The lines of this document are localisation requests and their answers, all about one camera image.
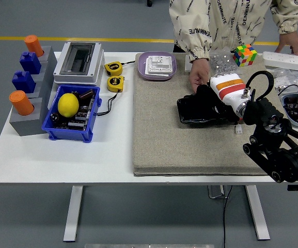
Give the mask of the person's left hand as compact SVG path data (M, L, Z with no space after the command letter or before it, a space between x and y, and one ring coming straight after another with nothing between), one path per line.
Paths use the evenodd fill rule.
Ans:
M291 50L291 54L298 56L298 33L297 31L280 34L279 35L279 44L275 50L276 53L281 53L282 49L285 46L289 46Z

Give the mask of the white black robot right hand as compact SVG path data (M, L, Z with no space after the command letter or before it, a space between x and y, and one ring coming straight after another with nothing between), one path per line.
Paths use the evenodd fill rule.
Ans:
M237 116L243 117L246 104L250 100L250 90L238 74L211 77L210 87L224 104L232 107Z

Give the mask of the person's right hand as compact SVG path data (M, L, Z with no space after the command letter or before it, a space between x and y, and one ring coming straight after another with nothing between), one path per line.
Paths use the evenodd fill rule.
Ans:
M200 85L206 85L209 81L210 66L206 58L196 59L192 62L189 81L194 93Z

